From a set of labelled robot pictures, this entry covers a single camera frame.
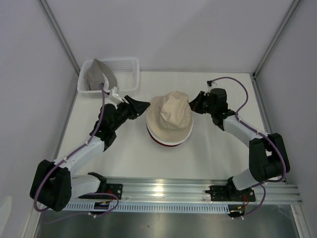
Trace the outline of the dark red bucket hat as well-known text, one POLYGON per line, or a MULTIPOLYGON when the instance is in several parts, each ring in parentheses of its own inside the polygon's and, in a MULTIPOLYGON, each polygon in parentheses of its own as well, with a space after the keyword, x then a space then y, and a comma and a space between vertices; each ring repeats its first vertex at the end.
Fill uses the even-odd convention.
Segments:
POLYGON ((182 140, 180 142, 164 142, 164 141, 160 141, 157 140, 155 138, 152 137, 152 140, 157 143, 158 145, 164 146, 164 147, 176 147, 179 146, 180 144, 182 144, 185 140, 182 140))

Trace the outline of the grey bucket hat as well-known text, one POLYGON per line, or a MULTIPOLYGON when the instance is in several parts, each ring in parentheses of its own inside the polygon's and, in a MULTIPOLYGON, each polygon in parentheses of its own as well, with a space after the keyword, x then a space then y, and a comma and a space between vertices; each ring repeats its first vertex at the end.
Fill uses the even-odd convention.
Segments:
POLYGON ((84 82, 88 91, 99 90, 101 84, 105 90, 111 90, 118 86, 112 70, 98 59, 94 59, 91 66, 84 73, 84 82))

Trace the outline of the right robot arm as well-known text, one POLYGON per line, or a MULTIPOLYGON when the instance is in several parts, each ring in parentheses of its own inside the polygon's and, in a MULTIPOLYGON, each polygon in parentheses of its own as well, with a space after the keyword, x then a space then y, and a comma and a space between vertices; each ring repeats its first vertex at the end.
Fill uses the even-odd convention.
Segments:
POLYGON ((189 105, 195 113, 209 114, 214 125, 235 136, 249 149, 246 170, 230 177, 226 185, 211 185, 206 191, 212 201, 254 202, 252 187, 266 181, 284 179, 290 171, 282 136, 258 131, 240 119, 235 111, 229 109, 224 89, 201 91, 189 105))

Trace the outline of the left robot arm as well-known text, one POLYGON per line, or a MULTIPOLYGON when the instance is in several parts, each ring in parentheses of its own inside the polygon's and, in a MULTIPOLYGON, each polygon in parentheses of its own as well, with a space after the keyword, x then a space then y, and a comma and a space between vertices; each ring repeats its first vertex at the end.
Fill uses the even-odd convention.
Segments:
POLYGON ((150 106, 125 96, 114 104, 103 103, 98 120, 87 141, 64 157, 39 163, 30 190, 36 211, 63 210, 73 198, 102 199, 118 197, 107 192, 107 179, 95 172, 82 177, 76 173, 91 159, 101 155, 116 139, 116 130, 128 119, 141 116, 150 106))

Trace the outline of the beige bucket hat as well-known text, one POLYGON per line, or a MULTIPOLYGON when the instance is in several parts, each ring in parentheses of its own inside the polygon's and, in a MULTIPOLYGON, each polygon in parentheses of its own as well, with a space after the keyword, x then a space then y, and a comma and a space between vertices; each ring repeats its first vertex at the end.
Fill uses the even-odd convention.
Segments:
POLYGON ((183 140, 193 124, 189 96, 180 91, 172 91, 150 100, 147 109, 147 125, 154 134, 168 142, 183 140))

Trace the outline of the white bucket hat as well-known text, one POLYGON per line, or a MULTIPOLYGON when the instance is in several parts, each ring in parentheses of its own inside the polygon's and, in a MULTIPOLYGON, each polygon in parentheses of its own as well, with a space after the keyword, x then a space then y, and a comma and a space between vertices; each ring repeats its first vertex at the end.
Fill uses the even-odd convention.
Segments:
POLYGON ((177 142, 168 142, 168 141, 163 141, 162 139, 160 139, 159 137, 157 137, 154 132, 151 130, 151 128, 146 125, 146 128, 147 128, 147 132, 150 136, 150 138, 155 142, 157 143, 158 145, 161 145, 161 146, 164 146, 164 147, 177 147, 179 146, 180 144, 182 144, 183 142, 185 142, 191 135, 192 133, 192 130, 193 130, 193 124, 191 126, 191 129, 188 133, 188 135, 183 139, 183 140, 180 140, 180 141, 177 141, 177 142))

